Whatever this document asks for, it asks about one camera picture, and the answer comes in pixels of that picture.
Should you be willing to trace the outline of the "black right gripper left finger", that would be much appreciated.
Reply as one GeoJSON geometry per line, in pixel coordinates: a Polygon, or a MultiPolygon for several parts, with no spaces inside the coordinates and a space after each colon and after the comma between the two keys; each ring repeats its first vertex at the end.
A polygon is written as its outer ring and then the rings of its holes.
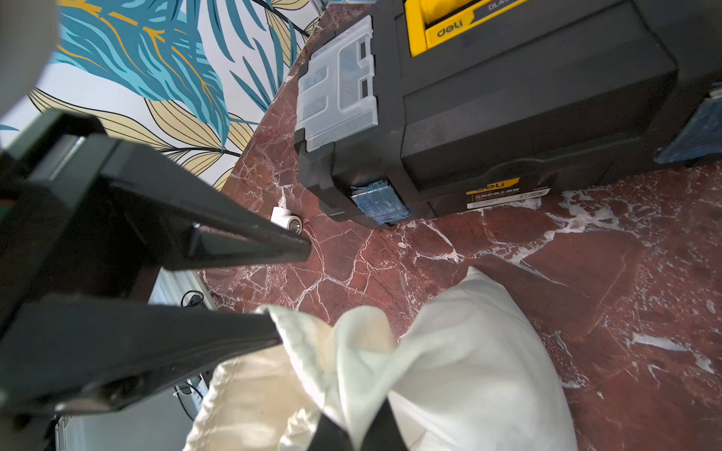
{"type": "Polygon", "coordinates": [[[353,451],[348,433],[326,415],[321,415],[307,451],[353,451]]]}

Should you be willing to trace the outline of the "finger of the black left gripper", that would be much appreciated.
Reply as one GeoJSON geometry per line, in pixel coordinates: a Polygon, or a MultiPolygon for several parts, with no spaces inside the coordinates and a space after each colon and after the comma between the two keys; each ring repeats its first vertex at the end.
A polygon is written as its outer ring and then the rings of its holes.
{"type": "Polygon", "coordinates": [[[306,261],[309,240],[246,210],[159,151],[117,140],[101,171],[154,260],[171,271],[306,261]]]}
{"type": "Polygon", "coordinates": [[[280,342],[267,314],[48,296],[1,339],[1,411],[119,411],[280,342]]]}

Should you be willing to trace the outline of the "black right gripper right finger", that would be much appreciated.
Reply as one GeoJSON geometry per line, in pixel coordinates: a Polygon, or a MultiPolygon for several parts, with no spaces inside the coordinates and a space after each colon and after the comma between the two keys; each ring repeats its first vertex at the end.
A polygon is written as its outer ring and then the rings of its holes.
{"type": "Polygon", "coordinates": [[[386,400],[370,428],[361,446],[362,451],[407,451],[402,434],[396,422],[391,405],[386,400]]]}

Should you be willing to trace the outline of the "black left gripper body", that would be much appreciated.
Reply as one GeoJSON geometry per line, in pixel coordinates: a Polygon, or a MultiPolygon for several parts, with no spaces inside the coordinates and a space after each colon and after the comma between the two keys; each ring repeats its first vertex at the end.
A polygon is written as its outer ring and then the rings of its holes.
{"type": "Polygon", "coordinates": [[[159,187],[169,160],[101,122],[42,113],[1,153],[1,334],[48,295],[146,306],[161,265],[122,182],[159,187]]]}

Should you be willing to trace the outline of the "cream cloth drawstring bag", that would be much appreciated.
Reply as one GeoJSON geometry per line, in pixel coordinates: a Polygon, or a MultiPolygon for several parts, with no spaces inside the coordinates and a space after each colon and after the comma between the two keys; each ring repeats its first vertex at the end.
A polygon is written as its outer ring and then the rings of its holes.
{"type": "Polygon", "coordinates": [[[402,339],[360,306],[335,324],[261,306],[282,342],[219,365],[189,450],[306,450],[327,419],[352,449],[388,404],[409,450],[574,450],[552,360],[502,285],[470,268],[402,339]]]}

